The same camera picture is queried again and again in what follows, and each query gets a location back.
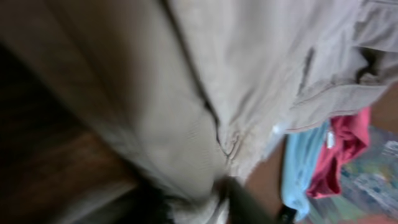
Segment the beige khaki shorts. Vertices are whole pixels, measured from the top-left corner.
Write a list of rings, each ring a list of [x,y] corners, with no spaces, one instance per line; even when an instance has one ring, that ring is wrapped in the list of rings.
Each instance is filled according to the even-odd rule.
[[[224,223],[275,129],[306,131],[397,80],[396,1],[2,1],[1,45],[169,196]]]

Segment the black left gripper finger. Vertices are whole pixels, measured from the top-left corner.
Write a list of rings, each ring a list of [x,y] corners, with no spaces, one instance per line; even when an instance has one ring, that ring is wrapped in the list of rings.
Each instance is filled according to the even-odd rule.
[[[221,200],[229,203],[228,224],[272,224],[271,218],[249,192],[233,177],[217,181]]]

